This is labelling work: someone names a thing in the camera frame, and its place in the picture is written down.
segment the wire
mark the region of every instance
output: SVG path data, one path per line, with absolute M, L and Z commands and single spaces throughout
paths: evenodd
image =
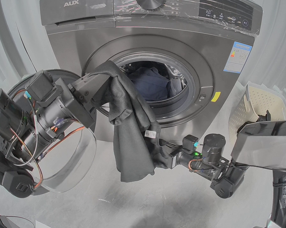
M 37 117 L 36 117 L 36 113 L 35 113 L 33 104 L 32 104 L 32 102 L 30 101 L 30 99 L 28 97 L 27 97 L 27 101 L 29 102 L 29 104 L 31 106 L 31 109 L 32 109 L 32 112 L 33 112 L 33 117 L 34 117 L 35 135 L 36 135 L 35 149 L 34 149 L 33 155 L 31 156 L 31 158 L 27 162 L 25 162 L 23 164 L 14 164 L 15 166 L 25 166 L 28 163 L 30 163 L 33 160 L 33 158 L 34 158 L 36 150 L 38 149 L 38 120 L 37 120 Z M 11 131 L 14 133 L 15 136 L 17 136 L 16 132 L 12 128 L 11 128 Z
M 11 97 L 11 99 L 13 100 L 19 93 L 22 93 L 22 92 L 24 92 L 24 91 L 26 91 L 26 89 L 20 89 L 18 92 L 16 92 L 12 97 Z
M 52 146 L 49 150 L 47 150 L 43 155 L 43 158 L 45 157 L 46 154 L 48 154 L 51 150 L 53 150 L 56 146 L 58 146 L 61 142 L 63 142 L 65 139 L 67 139 L 68 137 L 70 137 L 71 135 L 73 135 L 74 133 L 83 130 L 85 127 L 79 127 L 76 130 L 73 130 L 72 132 L 70 132 L 68 135 L 66 135 L 62 140 L 58 141 L 54 146 Z
M 18 140 L 22 143 L 22 145 L 26 148 L 26 150 L 28 151 L 28 153 L 31 155 L 31 157 L 33 156 L 32 154 L 31 154 L 31 151 L 29 150 L 29 148 L 27 147 L 27 145 L 24 143 L 24 141 L 17 135 L 17 133 L 12 129 L 12 128 L 10 128 L 11 129 L 11 131 L 14 133 L 14 135 L 18 138 Z M 40 166 L 39 166 L 39 164 L 36 162 L 36 160 L 33 158 L 33 161 L 34 161 L 34 163 L 36 164 L 36 167 L 38 168 L 38 172 L 40 173 L 40 181 L 38 182 L 38 184 L 36 184 L 35 186 L 34 186 L 34 189 L 37 189 L 41 184 L 42 184 L 42 182 L 43 182 L 43 173 L 42 173 L 42 170 L 40 169 Z
M 286 172 L 286 169 L 274 169 L 274 168 L 262 167 L 262 166 L 257 166 L 257 165 L 234 165 L 234 164 L 232 164 L 232 165 L 233 166 L 227 167 L 227 169 L 229 169 L 229 168 L 238 168 L 238 167 L 258 167 L 258 168 L 272 170 L 272 171 Z
M 27 221 L 31 222 L 31 224 L 32 224 L 32 225 L 33 225 L 33 227 L 35 228 L 34 223 L 33 223 L 31 220 L 27 219 L 27 218 L 20 217 L 20 216 L 7 216 L 7 215 L 5 215 L 5 217 L 25 219 L 25 220 L 27 220 Z
M 191 168 L 191 163 L 192 162 L 195 162 L 195 161 L 201 161 L 203 158 L 201 158 L 201 159 L 195 159 L 195 160 L 191 160 L 191 161 L 189 161 L 188 162 L 188 168 L 191 170 L 191 171 L 193 171 L 193 169 Z
M 19 93 L 22 93 L 22 92 L 24 92 L 24 91 L 26 91 L 25 89 L 20 89 L 18 92 L 16 92 L 12 97 L 11 97 L 11 99 L 13 100 Z

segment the washing machine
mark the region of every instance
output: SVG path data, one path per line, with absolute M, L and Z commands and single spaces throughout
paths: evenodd
M 249 0 L 40 0 L 41 21 L 61 69 L 78 75 L 112 60 L 129 74 L 155 67 L 170 81 L 148 101 L 162 130 L 180 143 L 202 137 L 235 85 L 259 35 L 262 8 Z M 108 106 L 96 135 L 112 141 Z

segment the laundry basket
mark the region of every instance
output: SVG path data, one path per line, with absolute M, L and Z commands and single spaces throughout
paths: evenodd
M 267 87 L 249 83 L 245 94 L 229 118 L 230 141 L 236 141 L 239 127 L 247 121 L 256 122 L 258 115 L 265 116 L 267 110 L 271 114 L 271 121 L 286 120 L 285 98 Z

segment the yellow warning sticker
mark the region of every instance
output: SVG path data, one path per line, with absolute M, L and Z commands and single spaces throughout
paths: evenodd
M 212 99 L 212 102 L 216 102 L 220 96 L 221 92 L 216 92 L 214 98 Z

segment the aux logo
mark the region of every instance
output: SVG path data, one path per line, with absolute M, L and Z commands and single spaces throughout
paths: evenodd
M 66 7 L 66 6 L 72 6 L 72 5 L 75 5 L 75 4 L 79 4 L 79 1 L 76 0 L 76 1 L 72 1 L 72 2 L 65 2 L 64 7 Z

